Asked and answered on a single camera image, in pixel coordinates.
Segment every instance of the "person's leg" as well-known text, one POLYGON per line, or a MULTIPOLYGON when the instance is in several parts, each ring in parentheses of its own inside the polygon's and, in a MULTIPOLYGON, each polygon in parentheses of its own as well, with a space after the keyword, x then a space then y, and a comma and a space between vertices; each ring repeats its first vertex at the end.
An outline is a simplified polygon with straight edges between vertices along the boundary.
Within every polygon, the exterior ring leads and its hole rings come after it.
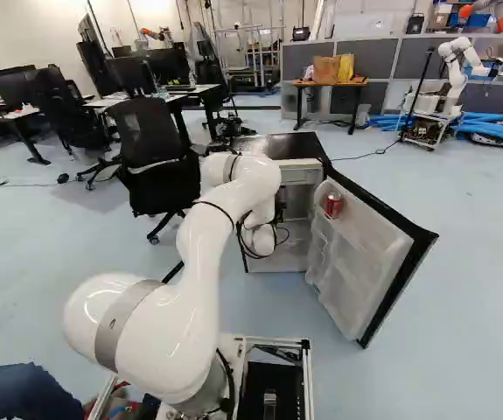
POLYGON ((0 419, 81 420, 82 405, 42 367, 0 366, 0 419))

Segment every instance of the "desk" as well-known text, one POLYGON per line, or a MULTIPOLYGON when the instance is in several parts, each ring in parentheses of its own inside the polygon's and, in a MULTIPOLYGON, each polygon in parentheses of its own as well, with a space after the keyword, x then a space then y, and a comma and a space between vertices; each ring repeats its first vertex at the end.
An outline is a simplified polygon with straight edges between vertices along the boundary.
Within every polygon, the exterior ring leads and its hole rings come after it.
MULTIPOLYGON (((179 136, 190 144, 191 139, 189 137, 189 131, 187 131, 187 126, 185 125, 185 120, 182 115, 183 101, 181 100, 186 97, 186 94, 170 94, 170 97, 165 100, 165 103, 169 105, 170 112, 173 114, 173 118, 178 127, 179 136)), ((128 101, 129 99, 130 98, 125 94, 115 93, 104 96, 103 99, 97 101, 87 102, 83 106, 92 109, 106 109, 117 103, 128 101)))
POLYGON ((184 91, 175 91, 175 90, 170 90, 168 91, 170 94, 183 94, 186 95, 189 98, 199 98, 200 100, 203 101, 203 104, 205 106, 205 114, 206 114, 206 123, 208 125, 208 132, 210 133, 210 138, 212 138, 212 141, 215 142, 216 139, 218 138, 217 133, 216 133, 216 120, 214 119, 214 110, 213 110, 213 102, 214 102, 214 91, 216 89, 219 89, 221 85, 214 84, 214 85, 196 85, 195 90, 192 92, 184 92, 184 91))
POLYGON ((294 80, 292 85, 297 88, 297 122, 294 126, 294 130, 298 130, 302 126, 302 93, 304 88, 315 88, 319 86, 332 86, 334 88, 354 88, 355 92, 355 102, 353 111, 353 123, 348 129, 348 134, 354 134, 354 128, 356 127, 356 115, 358 114, 358 106, 360 105, 360 96, 362 93, 362 88, 366 87, 369 83, 369 79, 366 77, 355 77, 346 83, 337 83, 334 85, 316 83, 315 81, 302 81, 294 80))
POLYGON ((28 105, 21 111, 12 111, 6 115, 1 115, 0 122, 8 124, 17 139, 25 144, 25 147, 27 147, 28 151, 30 151, 31 157, 27 159, 28 162, 39 165, 50 165, 51 162, 41 156, 41 153, 39 153, 39 150, 36 149, 33 141, 30 140, 28 136, 24 136, 17 125, 17 121, 20 121, 22 118, 36 116, 40 113, 41 111, 38 108, 28 105))

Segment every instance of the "keyboard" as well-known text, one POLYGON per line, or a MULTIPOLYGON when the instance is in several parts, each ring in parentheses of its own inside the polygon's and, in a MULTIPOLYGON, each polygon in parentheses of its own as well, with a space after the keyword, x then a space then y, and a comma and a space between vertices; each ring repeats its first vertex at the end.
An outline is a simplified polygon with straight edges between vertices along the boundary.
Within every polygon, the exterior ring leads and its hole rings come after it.
POLYGON ((167 85, 164 86, 165 90, 168 92, 192 92, 196 88, 193 86, 187 86, 187 85, 167 85))

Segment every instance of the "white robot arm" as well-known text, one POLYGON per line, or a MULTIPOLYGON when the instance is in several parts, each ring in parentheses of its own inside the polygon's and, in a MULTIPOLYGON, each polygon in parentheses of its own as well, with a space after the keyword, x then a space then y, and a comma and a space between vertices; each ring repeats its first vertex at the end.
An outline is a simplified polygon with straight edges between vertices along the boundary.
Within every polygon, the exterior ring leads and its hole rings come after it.
POLYGON ((179 281, 95 276, 73 293, 64 313, 74 350, 174 407, 196 401, 218 365, 220 258, 234 222, 250 211, 245 221, 257 228, 256 246, 274 249, 272 229, 262 225, 275 215, 278 165, 266 157, 216 153, 202 174, 215 187, 179 228, 185 262, 179 281))
POLYGON ((462 52, 465 56, 466 61, 471 66, 471 76, 503 77, 503 72, 499 71, 503 65, 503 60, 497 59, 496 65, 492 67, 483 66, 479 55, 467 37, 459 37, 453 39, 451 42, 444 42, 437 48, 437 51, 447 65, 449 82, 451 84, 451 89, 447 94, 447 101, 444 106, 444 113, 446 114, 451 112, 451 107, 456 104, 469 80, 468 75, 462 72, 456 53, 462 52))
POLYGON ((466 4, 459 10, 459 17, 468 19, 474 11, 481 11, 494 6, 494 16, 496 17, 496 29, 498 33, 503 32, 503 0, 477 0, 472 4, 466 4))

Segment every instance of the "open fridge door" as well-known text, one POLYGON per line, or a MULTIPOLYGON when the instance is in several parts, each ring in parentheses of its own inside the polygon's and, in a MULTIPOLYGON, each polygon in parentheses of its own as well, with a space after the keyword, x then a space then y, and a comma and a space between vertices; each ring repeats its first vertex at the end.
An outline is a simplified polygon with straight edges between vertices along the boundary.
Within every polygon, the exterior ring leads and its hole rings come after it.
POLYGON ((343 335, 366 348, 438 235, 350 179, 327 170, 313 198, 306 281, 343 335), (340 214, 325 214, 329 193, 340 214))

